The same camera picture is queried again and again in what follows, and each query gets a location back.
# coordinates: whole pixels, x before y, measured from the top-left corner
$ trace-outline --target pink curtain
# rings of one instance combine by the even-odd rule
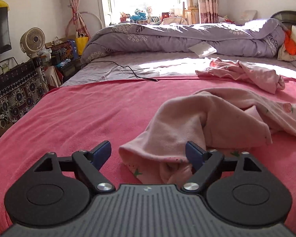
[[[217,23],[219,0],[199,0],[200,23]]]
[[[83,18],[81,14],[78,11],[79,8],[79,0],[69,0],[70,6],[72,8],[72,20],[73,24],[76,26],[76,31],[79,35],[86,34],[88,37],[90,37],[90,34],[87,30],[87,26],[85,25]]]

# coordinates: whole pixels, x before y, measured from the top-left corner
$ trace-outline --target bed headboard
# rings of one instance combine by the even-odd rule
[[[289,29],[292,29],[292,25],[296,26],[296,11],[279,11],[271,18],[279,20]]]

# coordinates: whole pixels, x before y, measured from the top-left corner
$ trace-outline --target electric fan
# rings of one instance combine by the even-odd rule
[[[26,31],[20,40],[21,50],[31,59],[37,57],[37,52],[45,45],[44,32],[37,27]]]

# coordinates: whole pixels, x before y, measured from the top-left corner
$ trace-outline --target pink bed sheet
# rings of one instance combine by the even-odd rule
[[[70,156],[109,140],[112,156],[101,169],[103,175],[115,186],[140,183],[122,164],[118,148],[144,131],[163,102],[204,88],[236,87],[296,103],[296,80],[285,83],[286,89],[275,95],[215,77],[120,80],[54,89],[0,138],[0,233],[11,224],[3,203],[6,191],[46,152]],[[291,191],[293,206],[286,225],[296,233],[296,137],[280,132],[272,138],[272,145],[252,153]]]

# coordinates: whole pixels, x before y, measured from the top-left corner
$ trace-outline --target wooden easel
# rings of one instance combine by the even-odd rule
[[[198,13],[199,9],[198,9],[198,7],[195,7],[193,5],[194,5],[193,0],[190,0],[190,6],[188,6],[187,10],[186,10],[185,9],[185,3],[183,2],[183,18],[187,21],[188,25],[196,24],[195,13]],[[186,14],[187,12],[191,14],[192,22],[189,22],[188,16]]]

